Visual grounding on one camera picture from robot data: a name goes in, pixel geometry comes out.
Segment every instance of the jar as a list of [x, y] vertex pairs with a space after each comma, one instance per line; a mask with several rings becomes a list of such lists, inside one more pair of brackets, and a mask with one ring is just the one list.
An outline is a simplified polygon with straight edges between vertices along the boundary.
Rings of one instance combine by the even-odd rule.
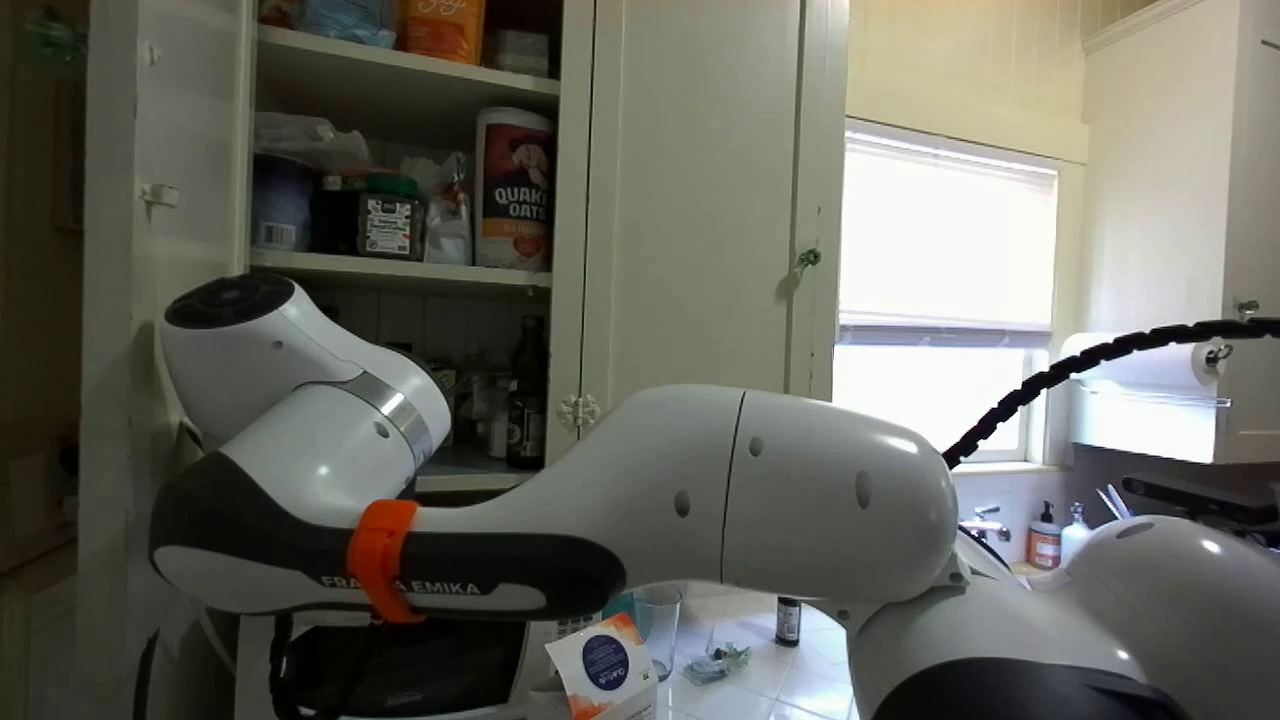
[[402, 0], [402, 49], [480, 65], [484, 0]]
[[407, 176], [371, 176], [360, 197], [360, 255], [419, 255], [426, 202]]

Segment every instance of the shelf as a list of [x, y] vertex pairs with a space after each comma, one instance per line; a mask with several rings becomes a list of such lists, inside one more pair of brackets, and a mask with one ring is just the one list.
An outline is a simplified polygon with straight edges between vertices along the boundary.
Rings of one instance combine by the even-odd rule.
[[493, 106], [552, 114], [559, 86], [480, 65], [261, 27], [261, 109], [327, 118], [375, 141], [473, 148], [477, 118]]
[[346, 279], [402, 279], [402, 285], [452, 285], [452, 287], [552, 287], [552, 273], [473, 270], [473, 264], [416, 264], [375, 255], [326, 255], [326, 253], [255, 253], [252, 270], [286, 275], [346, 275]]

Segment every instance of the small object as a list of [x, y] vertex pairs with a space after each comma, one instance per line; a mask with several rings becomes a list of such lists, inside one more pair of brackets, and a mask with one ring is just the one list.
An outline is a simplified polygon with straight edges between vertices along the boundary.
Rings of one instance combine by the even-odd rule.
[[467, 197], [467, 156], [452, 153], [446, 164], [446, 183], [427, 187], [426, 216], [426, 261], [427, 264], [473, 264], [473, 197]]
[[302, 253], [308, 249], [312, 224], [312, 173], [280, 162], [252, 162], [252, 245], [269, 253]]
[[[433, 382], [442, 385], [442, 397], [446, 397], [446, 403], [449, 407], [458, 407], [458, 388], [461, 388], [461, 373], [458, 373], [458, 364], [449, 359], [449, 355], [436, 355], [433, 364], [427, 364], [427, 373], [433, 373]], [[458, 431], [449, 431], [446, 440], [442, 440], [442, 452], [458, 452]]]
[[402, 49], [480, 65], [484, 0], [402, 0]]
[[778, 596], [778, 644], [795, 649], [802, 644], [802, 602], [795, 596]]
[[312, 253], [356, 255], [360, 187], [353, 176], [327, 173], [312, 197]]
[[552, 121], [487, 109], [477, 130], [477, 264], [552, 264]]
[[1052, 523], [1052, 505], [1027, 523], [1027, 565], [1052, 572], [1059, 565], [1059, 529]]
[[805, 249], [802, 261], [795, 261], [802, 273], [820, 270], [820, 264], [825, 264], [820, 249]]
[[298, 114], [252, 114], [252, 148], [265, 156], [312, 153], [335, 141], [332, 121]]
[[487, 65], [524, 77], [552, 77], [548, 33], [493, 33]]
[[694, 666], [685, 666], [685, 677], [701, 681], [701, 685], [717, 685], [728, 672], [743, 667], [754, 659], [747, 649], [714, 649], [707, 655], [696, 655]]
[[1117, 505], [1122, 516], [1133, 516], [1127, 505], [1126, 505], [1126, 498], [1117, 491], [1117, 483], [1108, 483], [1103, 491], [1114, 498], [1114, 505]]
[[1126, 516], [1103, 490], [1095, 490], [1095, 499], [1103, 499], [1103, 507], [1108, 507], [1117, 521]]
[[426, 203], [416, 179], [371, 176], [360, 197], [364, 255], [419, 255]]
[[304, 33], [396, 49], [396, 0], [304, 0]]
[[604, 618], [548, 644], [572, 716], [635, 716], [655, 701], [655, 672], [645, 666], [631, 618]]
[[511, 351], [508, 388], [508, 465], [544, 469], [544, 416], [548, 416], [548, 338], [541, 317], [524, 317], [524, 332]]
[[1074, 505], [1074, 523], [1066, 529], [1066, 565], [1088, 546], [1086, 505]]
[[487, 416], [493, 416], [493, 397], [487, 397], [487, 377], [484, 377], [484, 351], [466, 351], [458, 407], [452, 407], [458, 450], [484, 455], [487, 452]]
[[276, 27], [298, 27], [304, 16], [304, 0], [261, 0], [255, 22]]
[[493, 416], [487, 416], [487, 455], [508, 455], [508, 388], [493, 388]]

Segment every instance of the cable hose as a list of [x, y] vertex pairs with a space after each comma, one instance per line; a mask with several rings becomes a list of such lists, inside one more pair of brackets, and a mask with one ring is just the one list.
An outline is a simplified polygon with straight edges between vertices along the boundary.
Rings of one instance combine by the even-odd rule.
[[1102, 364], [1114, 364], [1122, 355], [1168, 349], [1168, 345], [1203, 345], [1203, 342], [1263, 342], [1280, 338], [1280, 317], [1249, 317], [1249, 322], [1195, 322], [1195, 326], [1161, 326], [1145, 332], [1126, 332], [1103, 345], [1092, 345], [1077, 355], [1066, 355], [1047, 364], [1046, 373], [1027, 377], [1021, 388], [1012, 388], [1004, 401], [995, 401], [948, 452], [948, 469], [966, 465], [1004, 420], [1012, 420], [1024, 403], [1046, 397], [1047, 388], [1092, 373]]

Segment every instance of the wall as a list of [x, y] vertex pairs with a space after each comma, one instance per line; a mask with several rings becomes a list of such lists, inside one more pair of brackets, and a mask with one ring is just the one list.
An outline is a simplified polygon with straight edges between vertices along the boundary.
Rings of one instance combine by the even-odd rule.
[[[850, 118], [1016, 148], [1059, 164], [1056, 332], [1086, 314], [1086, 35], [1149, 0], [852, 0]], [[1024, 529], [1042, 499], [1066, 507], [1056, 483], [1069, 407], [1047, 407], [1046, 473], [958, 473], [960, 514], [999, 505], [999, 521]]]

